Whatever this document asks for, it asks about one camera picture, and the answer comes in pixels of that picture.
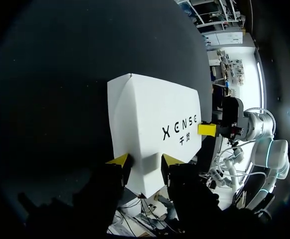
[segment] cable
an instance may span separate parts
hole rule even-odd
[[[247,110],[245,110],[245,111],[247,112],[247,111],[253,111],[253,110],[260,110],[260,111],[264,111],[264,112],[266,112],[267,114],[269,114],[269,116],[271,117],[271,119],[272,119],[273,122],[274,122],[273,134],[275,134],[277,124],[276,124],[276,120],[275,120],[274,115],[273,115],[269,110],[264,109],[264,108],[261,108],[261,107],[254,107],[254,108],[247,109]]]
[[[122,215],[122,217],[125,219],[125,222],[127,223],[127,226],[129,227],[129,229],[131,230],[131,232],[133,233],[133,235],[134,235],[135,237],[137,237],[137,236],[134,234],[134,232],[132,231],[129,222],[126,220],[126,218],[124,217],[123,213],[121,213],[120,211],[119,211],[119,213],[120,213],[120,214]]]
[[[247,143],[243,143],[243,144],[238,145],[238,146],[235,146],[235,147],[226,148],[225,150],[223,150],[222,152],[220,152],[219,155],[217,155],[217,156],[214,158],[214,160],[217,159],[218,170],[223,174],[223,176],[229,176],[229,177],[242,177],[242,176],[251,176],[251,175],[255,175],[255,174],[262,174],[262,175],[265,176],[265,182],[264,182],[264,184],[262,185],[262,187],[265,185],[266,180],[267,180],[267,175],[266,175],[266,173],[264,173],[264,172],[254,172],[254,173],[247,173],[247,174],[241,174],[241,175],[231,175],[231,174],[226,174],[226,173],[221,169],[221,167],[220,167],[220,163],[221,163],[221,161],[220,161],[220,156],[221,156],[224,152],[226,152],[226,151],[228,151],[228,150],[230,150],[230,149],[239,148],[239,147],[241,147],[241,146],[244,146],[244,145],[246,145],[246,144],[249,144],[249,143],[252,143],[252,142],[255,142],[255,141],[256,141],[256,140],[251,140],[251,141],[249,141],[249,142],[247,142]]]
[[[128,206],[128,207],[124,207],[124,208],[122,208],[122,209],[126,209],[126,208],[132,208],[132,207],[135,207],[138,203],[140,203],[140,201],[141,200],[139,200],[137,203],[135,203],[134,205],[132,205],[132,206]]]
[[[247,142],[247,143],[243,143],[243,144],[241,144],[241,145],[238,145],[238,146],[235,146],[235,147],[231,147],[231,148],[226,148],[225,150],[219,152],[219,153],[215,156],[215,158],[213,159],[212,162],[215,162],[215,160],[218,160],[218,161],[219,161],[220,156],[221,156],[224,152],[226,152],[226,151],[228,151],[228,150],[230,150],[230,149],[236,149],[236,148],[242,147],[242,146],[244,146],[244,145],[246,145],[246,144],[253,143],[253,142],[256,142],[256,140],[255,140],[255,139],[254,139],[254,140],[250,140],[250,141]]]
[[[151,209],[149,208],[149,206],[148,206],[148,204],[147,204],[147,202],[143,199],[143,201],[145,202],[145,204],[146,204],[146,206],[148,207],[148,209],[149,209],[149,211],[153,214],[153,216],[158,220],[158,222],[163,226],[163,227],[165,227],[164,225],[163,225],[163,223],[161,223],[160,222],[160,220],[159,220],[159,218],[151,211]],[[173,232],[175,232],[175,233],[177,233],[173,228],[171,228],[167,223],[166,223],[166,226],[169,228],[169,229],[171,229]]]
[[[146,218],[147,218],[147,220],[148,220],[148,223],[150,224],[150,226],[151,226],[151,228],[153,229],[153,231],[155,231],[153,224],[150,222],[150,220],[149,220],[149,218],[148,218],[148,216],[147,216],[147,213],[146,213],[146,211],[145,211],[145,207],[144,207],[144,205],[143,205],[143,202],[141,202],[141,205],[142,205],[142,207],[143,207],[143,211],[144,211],[144,214],[145,214],[145,216],[146,216]]]

